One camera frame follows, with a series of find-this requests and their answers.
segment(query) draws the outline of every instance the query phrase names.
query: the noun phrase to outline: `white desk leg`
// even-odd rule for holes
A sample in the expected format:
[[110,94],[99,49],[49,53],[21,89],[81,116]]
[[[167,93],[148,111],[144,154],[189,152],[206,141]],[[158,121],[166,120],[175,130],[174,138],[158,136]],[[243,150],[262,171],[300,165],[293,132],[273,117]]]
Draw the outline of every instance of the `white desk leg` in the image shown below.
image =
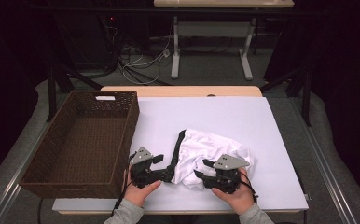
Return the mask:
[[180,49],[179,49],[177,17],[173,18],[173,39],[174,39],[174,53],[173,53],[173,62],[172,62],[172,78],[179,78]]
[[247,37],[246,40],[244,41],[243,49],[239,50],[244,76],[248,81],[253,80],[252,70],[250,69],[250,64],[247,61],[247,52],[249,51],[250,48],[250,42],[252,41],[253,32],[254,32],[254,26],[252,25],[252,23],[250,23],[249,27],[247,28]]

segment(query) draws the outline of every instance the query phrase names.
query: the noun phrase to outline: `gray carpet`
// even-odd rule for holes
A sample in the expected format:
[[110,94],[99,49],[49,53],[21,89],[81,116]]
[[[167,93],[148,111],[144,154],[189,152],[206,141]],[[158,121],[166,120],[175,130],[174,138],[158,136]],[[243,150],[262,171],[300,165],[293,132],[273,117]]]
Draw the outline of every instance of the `gray carpet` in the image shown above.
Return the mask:
[[[255,79],[246,81],[242,73],[241,61],[237,50],[242,47],[241,40],[234,40],[231,47],[225,53],[195,53],[191,50],[206,50],[215,47],[216,40],[202,39],[200,48],[198,44],[182,49],[180,59],[180,78],[170,78],[172,69],[171,57],[162,59],[160,62],[159,79],[172,85],[264,85],[263,75],[272,53],[274,41],[266,36],[262,37],[257,55],[249,56],[249,62]],[[154,64],[147,69],[141,69],[144,74],[155,77],[158,74],[158,66]],[[113,74],[95,79],[102,85],[133,85],[127,81],[117,70]],[[74,80],[78,90],[90,90],[84,83]],[[300,175],[305,192],[310,194],[310,209],[307,212],[308,223],[346,223],[343,221],[332,194],[322,178],[321,171],[317,166],[313,155],[313,146],[309,136],[305,133],[304,124],[298,119],[298,99],[288,99],[284,95],[285,84],[267,92],[265,96],[283,137],[288,154]],[[34,148],[36,141],[46,127],[48,117],[48,91],[47,82],[43,82],[36,88],[39,92],[39,102],[29,123],[23,130],[17,143],[9,152],[0,167],[0,202],[6,192],[8,183],[20,169],[25,157]],[[59,99],[64,96],[58,91]],[[332,143],[329,123],[325,115],[323,102],[312,96],[310,131],[314,133],[319,147],[324,151],[329,166],[336,177],[343,197],[349,203],[357,223],[360,223],[360,188],[354,182],[350,172],[340,160]],[[40,199],[26,190],[21,189],[18,196],[12,202],[8,211],[3,211],[3,223],[36,223],[37,209]],[[103,223],[108,216],[65,216],[51,210],[53,200],[46,199],[42,203],[41,220],[46,223]],[[303,223],[304,214],[269,213],[275,222]]]

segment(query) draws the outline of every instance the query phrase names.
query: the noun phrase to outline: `brown woven basket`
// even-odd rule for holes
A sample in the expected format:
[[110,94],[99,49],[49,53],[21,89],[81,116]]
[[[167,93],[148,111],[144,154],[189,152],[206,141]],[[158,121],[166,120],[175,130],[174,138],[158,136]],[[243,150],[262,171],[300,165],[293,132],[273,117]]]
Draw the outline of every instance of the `brown woven basket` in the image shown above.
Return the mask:
[[20,185],[41,198],[117,198],[138,118],[136,91],[71,92]]

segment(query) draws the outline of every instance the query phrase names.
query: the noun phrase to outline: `cable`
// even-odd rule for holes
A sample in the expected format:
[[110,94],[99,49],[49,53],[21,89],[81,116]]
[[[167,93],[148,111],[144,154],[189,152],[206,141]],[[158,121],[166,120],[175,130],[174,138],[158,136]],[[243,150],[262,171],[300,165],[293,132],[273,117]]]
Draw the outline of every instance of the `cable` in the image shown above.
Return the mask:
[[[153,40],[154,42],[152,41],[153,43],[151,43],[151,45],[157,45],[157,46],[165,47],[167,41],[171,41],[171,37],[172,37],[171,35],[169,35],[169,36],[161,36],[159,41],[154,41]],[[174,49],[174,47],[172,46],[172,44],[170,44],[167,49]]]
[[[173,27],[173,22],[172,22],[172,24],[171,24],[171,29],[170,29],[169,35],[172,34],[172,27]],[[159,55],[158,57],[156,57],[155,59],[153,59],[152,61],[150,61],[150,62],[147,62],[147,63],[137,63],[137,62],[139,62],[140,60],[142,60],[142,58],[143,58],[143,56],[144,56],[144,55],[142,54],[142,56],[141,56],[139,59],[137,59],[137,60],[135,60],[135,61],[133,61],[133,62],[131,62],[131,63],[127,63],[127,64],[123,65],[123,66],[122,66],[121,74],[122,74],[128,81],[130,81],[131,83],[136,84],[136,85],[147,85],[147,84],[150,84],[150,83],[153,83],[153,82],[157,82],[157,81],[158,81],[158,78],[159,78],[159,76],[160,76],[160,60],[162,59],[162,57],[165,56],[164,52],[165,52],[165,50],[168,48],[169,43],[170,43],[170,38],[168,38],[168,42],[167,42],[166,46],[164,47],[164,49],[162,50],[162,52],[160,53],[160,55]],[[143,65],[147,65],[147,67],[149,67],[149,66],[151,66],[156,60],[158,60],[158,75],[157,75],[155,78],[153,78],[153,79],[151,79],[151,77],[144,76],[144,77],[146,77],[146,78],[149,78],[149,79],[150,79],[149,81],[141,82],[141,81],[139,81],[137,78],[133,77],[133,78],[135,78],[136,80],[138,80],[137,82],[135,82],[135,81],[129,79],[129,78],[125,75],[125,71],[127,71],[129,74],[130,74],[131,72],[135,72],[135,71],[133,71],[133,70],[129,70],[129,67],[138,68],[137,66],[143,66]]]
[[[126,47],[123,47],[121,49],[121,53],[119,55],[119,58],[121,60],[124,60],[124,61],[128,61],[130,62],[131,61],[131,50],[134,49],[135,51],[140,51],[138,48],[134,47],[134,46],[126,46]],[[128,54],[128,57],[127,58],[124,58],[122,55],[123,54]]]
[[38,203],[37,208],[37,223],[41,224],[41,205],[43,204],[43,198],[40,199],[40,202]]
[[[216,49],[218,49],[218,47],[220,47],[225,42],[225,39],[229,39],[228,45],[224,49],[221,49],[219,51],[215,51]],[[215,46],[213,49],[210,49],[210,50],[192,50],[192,49],[185,49],[185,47],[182,47],[182,51],[184,51],[184,52],[193,52],[193,53],[223,53],[223,52],[227,51],[232,46],[232,41],[233,41],[233,37],[226,37],[226,38],[222,37],[221,42],[217,46]]]
[[[136,76],[139,76],[139,77],[143,77],[143,78],[146,78],[146,79],[149,79],[149,80],[152,80],[153,78],[147,76],[147,75],[144,75],[144,74],[141,74],[137,71],[134,71],[132,69],[130,69],[129,67],[125,68],[127,72],[131,73],[131,76],[133,75],[136,75]],[[164,81],[160,81],[160,80],[155,80],[154,81],[155,83],[159,84],[159,85],[162,85],[162,86],[172,86],[172,84],[169,84],[167,82],[164,82]]]
[[163,54],[161,54],[160,56],[159,56],[159,58],[157,58],[157,59],[159,59],[158,60],[158,75],[154,78],[154,79],[152,79],[152,80],[150,80],[150,81],[147,81],[147,82],[135,82],[135,81],[132,81],[132,80],[130,80],[129,78],[127,78],[127,76],[125,76],[125,73],[124,73],[124,70],[126,69],[126,67],[127,67],[127,65],[125,65],[122,69],[122,75],[128,80],[128,81],[130,81],[131,83],[133,83],[133,84],[136,84],[136,85],[145,85],[145,84],[150,84],[150,83],[153,83],[153,82],[155,82],[158,78],[159,78],[159,73],[160,73],[160,68],[159,68],[159,64],[160,64],[160,60],[162,59],[162,57],[163,57]]
[[231,180],[231,181],[234,181],[234,182],[237,182],[237,183],[240,183],[240,184],[243,184],[245,185],[247,188],[249,188],[251,191],[252,191],[252,194],[253,194],[253,200],[255,203],[257,203],[257,198],[258,198],[258,195],[256,195],[256,191],[253,189],[252,187],[252,183],[250,182],[249,180],[249,177],[247,177],[247,175],[243,174],[243,173],[240,173],[241,175],[243,175],[244,177],[246,177],[247,181],[249,181],[249,184],[247,184],[246,182],[242,181],[242,180],[236,180],[234,178],[231,178],[231,177],[228,177],[228,176],[224,176],[222,175],[221,177],[227,179],[227,180]]
[[116,204],[114,205],[114,208],[113,208],[113,211],[111,212],[110,217],[112,217],[114,215],[114,210],[119,208],[119,205],[121,204],[122,199],[124,198],[125,193],[127,192],[128,186],[133,182],[133,180],[131,180],[131,183],[129,183],[129,184],[127,183],[131,159],[134,157],[134,155],[136,155],[136,152],[133,155],[131,155],[130,158],[128,159],[128,164],[127,164],[127,167],[125,168],[126,175],[124,176],[124,185],[123,185],[124,189],[122,190],[121,194],[119,195],[118,200],[116,201]]

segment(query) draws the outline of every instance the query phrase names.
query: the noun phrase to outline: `table leg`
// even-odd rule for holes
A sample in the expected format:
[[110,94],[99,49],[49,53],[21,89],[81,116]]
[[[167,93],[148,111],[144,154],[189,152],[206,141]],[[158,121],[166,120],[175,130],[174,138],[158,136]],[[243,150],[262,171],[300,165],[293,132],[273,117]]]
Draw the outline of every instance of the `table leg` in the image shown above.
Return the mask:
[[50,71],[48,72],[48,78],[47,78],[48,102],[49,102],[49,114],[48,114],[47,122],[50,122],[57,112],[56,85],[55,85],[55,77],[52,70],[53,69],[51,68]]
[[172,63],[172,78],[179,78],[180,49],[179,49],[177,17],[174,17],[173,19],[173,39],[174,39],[174,53],[173,53],[173,63]]
[[249,51],[249,48],[250,48],[250,42],[253,37],[253,32],[254,32],[254,27],[253,27],[252,23],[250,22],[250,25],[247,28],[247,35],[246,35],[246,40],[244,41],[243,49],[239,50],[244,76],[246,77],[246,80],[248,80],[248,81],[253,80],[253,75],[252,75],[252,71],[250,69],[250,64],[247,61],[247,52]]
[[255,44],[254,44],[254,51],[253,54],[256,55],[256,45],[258,40],[258,18],[256,18],[256,28],[255,28]]

